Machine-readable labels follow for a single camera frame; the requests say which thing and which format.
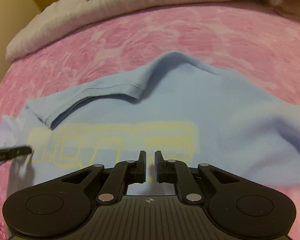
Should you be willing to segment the light blue sweatshirt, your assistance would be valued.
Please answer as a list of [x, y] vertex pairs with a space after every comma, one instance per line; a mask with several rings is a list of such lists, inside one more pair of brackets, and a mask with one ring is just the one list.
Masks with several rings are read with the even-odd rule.
[[148, 153], [146, 185], [159, 192], [153, 153], [208, 163], [263, 185], [300, 184], [300, 106], [233, 69], [170, 51], [152, 62], [49, 96], [3, 116], [0, 147], [29, 145], [11, 163], [8, 194], [93, 164], [113, 167]]

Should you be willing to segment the pink floral blanket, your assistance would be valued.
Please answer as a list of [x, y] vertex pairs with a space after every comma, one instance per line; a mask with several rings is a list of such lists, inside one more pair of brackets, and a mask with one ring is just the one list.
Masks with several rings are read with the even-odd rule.
[[300, 23], [256, 2], [155, 8], [90, 24], [15, 61], [0, 84], [0, 119], [30, 98], [133, 70], [178, 50], [233, 68], [300, 105]]

